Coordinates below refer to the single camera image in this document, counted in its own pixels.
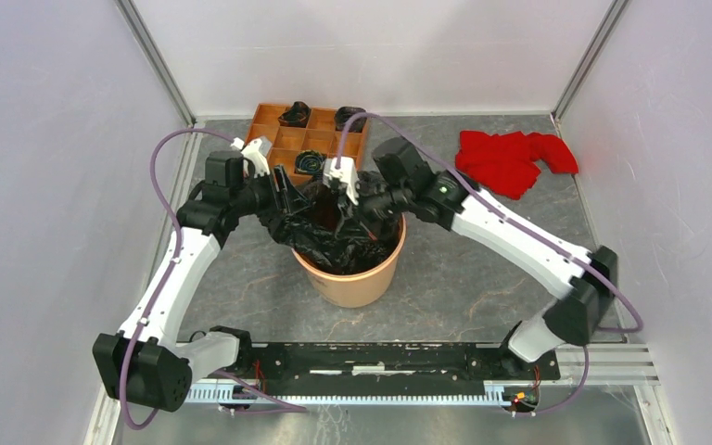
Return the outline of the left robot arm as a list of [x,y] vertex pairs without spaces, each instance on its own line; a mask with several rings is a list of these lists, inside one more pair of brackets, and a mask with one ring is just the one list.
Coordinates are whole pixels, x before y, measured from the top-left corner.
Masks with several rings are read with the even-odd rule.
[[252,371],[249,332],[214,326],[180,343],[181,323],[204,273],[242,218],[293,215],[305,205],[285,168],[269,166],[261,153],[210,155],[204,180],[170,213],[172,236],[143,297],[116,333],[95,339],[93,356],[106,394],[122,408],[135,404],[172,413],[198,381],[220,371],[236,378]]

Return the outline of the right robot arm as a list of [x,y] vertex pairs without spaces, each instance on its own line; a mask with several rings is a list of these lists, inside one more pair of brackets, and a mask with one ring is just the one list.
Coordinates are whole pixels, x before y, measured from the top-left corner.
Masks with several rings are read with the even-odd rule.
[[591,344],[615,299],[614,250],[589,250],[544,231],[460,173],[433,171],[420,150],[402,137],[381,144],[374,162],[385,183],[376,192],[359,178],[353,159],[327,162],[324,180],[342,193],[346,216],[372,223],[409,212],[493,250],[554,296],[554,302],[520,322],[502,342],[498,364],[505,375],[525,376],[544,353],[562,345]]

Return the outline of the orange plastic trash bin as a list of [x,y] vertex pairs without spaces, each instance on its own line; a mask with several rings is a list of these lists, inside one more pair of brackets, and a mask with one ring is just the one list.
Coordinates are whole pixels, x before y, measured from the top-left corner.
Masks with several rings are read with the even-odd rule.
[[381,298],[392,283],[408,232],[406,217],[400,218],[398,227],[398,243],[391,254],[376,267],[361,273],[351,275],[325,273],[296,250],[292,253],[305,270],[312,287],[324,300],[341,308],[360,308]]

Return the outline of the black plastic trash bag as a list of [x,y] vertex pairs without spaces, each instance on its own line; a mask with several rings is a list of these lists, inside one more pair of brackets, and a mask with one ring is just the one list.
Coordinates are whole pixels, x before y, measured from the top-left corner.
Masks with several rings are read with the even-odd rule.
[[337,194],[324,185],[318,174],[298,186],[310,207],[295,215],[277,213],[260,216],[270,238],[288,246],[318,270],[334,275],[369,271],[385,261],[400,240],[401,216],[358,222],[345,219],[337,205]]

